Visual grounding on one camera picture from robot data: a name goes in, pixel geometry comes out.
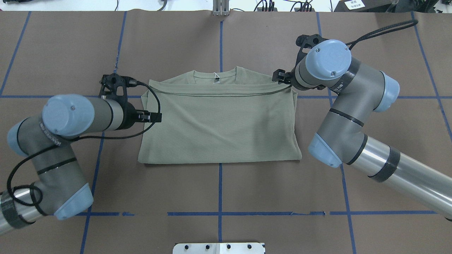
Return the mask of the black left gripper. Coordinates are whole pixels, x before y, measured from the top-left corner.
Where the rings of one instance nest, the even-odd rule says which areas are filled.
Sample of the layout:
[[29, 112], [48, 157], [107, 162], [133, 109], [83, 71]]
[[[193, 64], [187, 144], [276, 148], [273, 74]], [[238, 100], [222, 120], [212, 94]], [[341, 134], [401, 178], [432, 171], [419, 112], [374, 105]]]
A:
[[147, 110], [136, 110], [131, 103], [126, 103], [123, 108], [122, 129], [129, 129], [135, 123], [162, 122], [162, 113], [154, 113]]

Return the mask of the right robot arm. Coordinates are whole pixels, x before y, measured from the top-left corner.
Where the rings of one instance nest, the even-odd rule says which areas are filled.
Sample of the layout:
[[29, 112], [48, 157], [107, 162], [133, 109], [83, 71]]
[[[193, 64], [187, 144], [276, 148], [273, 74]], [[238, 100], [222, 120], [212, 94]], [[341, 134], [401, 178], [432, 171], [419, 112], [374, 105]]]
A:
[[451, 178], [363, 132], [371, 113], [386, 111], [397, 100], [399, 83], [354, 58], [351, 46], [339, 40], [303, 34], [296, 45], [292, 71], [278, 69], [272, 80], [337, 95], [310, 142], [310, 154], [333, 168], [355, 167], [451, 220]]

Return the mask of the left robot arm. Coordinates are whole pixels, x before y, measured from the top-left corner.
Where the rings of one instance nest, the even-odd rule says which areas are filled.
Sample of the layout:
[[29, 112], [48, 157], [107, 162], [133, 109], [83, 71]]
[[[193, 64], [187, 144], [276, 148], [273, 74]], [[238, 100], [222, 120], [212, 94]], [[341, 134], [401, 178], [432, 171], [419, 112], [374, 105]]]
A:
[[71, 143], [95, 139], [91, 132], [160, 121], [160, 101], [157, 112], [149, 113], [114, 99], [78, 94], [51, 97], [40, 114], [22, 120], [8, 132], [8, 145], [24, 159], [13, 168], [1, 193], [1, 234], [49, 215], [66, 220], [92, 205], [92, 191]]

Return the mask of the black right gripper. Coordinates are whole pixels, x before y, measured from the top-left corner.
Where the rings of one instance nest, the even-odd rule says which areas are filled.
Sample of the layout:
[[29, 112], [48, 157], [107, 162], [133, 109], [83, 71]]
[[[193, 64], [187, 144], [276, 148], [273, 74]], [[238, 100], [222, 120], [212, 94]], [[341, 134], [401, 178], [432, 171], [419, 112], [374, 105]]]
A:
[[300, 89], [301, 85], [297, 81], [295, 74], [295, 67], [293, 67], [290, 72], [286, 72], [283, 69], [277, 69], [273, 72], [272, 81], [278, 82], [278, 84], [292, 85], [295, 89]]

